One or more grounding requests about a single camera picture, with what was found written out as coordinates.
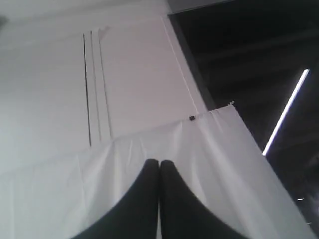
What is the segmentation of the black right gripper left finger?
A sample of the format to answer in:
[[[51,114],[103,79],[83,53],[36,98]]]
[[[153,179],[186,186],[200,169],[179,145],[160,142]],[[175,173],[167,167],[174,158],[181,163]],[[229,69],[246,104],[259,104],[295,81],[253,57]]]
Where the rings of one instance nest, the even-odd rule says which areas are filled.
[[[121,200],[76,239],[155,239],[157,237],[160,166],[145,161]]]

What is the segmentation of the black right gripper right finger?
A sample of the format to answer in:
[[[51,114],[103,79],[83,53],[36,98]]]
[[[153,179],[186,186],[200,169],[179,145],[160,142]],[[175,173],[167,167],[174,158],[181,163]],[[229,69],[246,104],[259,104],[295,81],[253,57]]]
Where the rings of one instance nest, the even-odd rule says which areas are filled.
[[[200,202],[169,160],[160,163],[159,213],[163,239],[243,238]]]

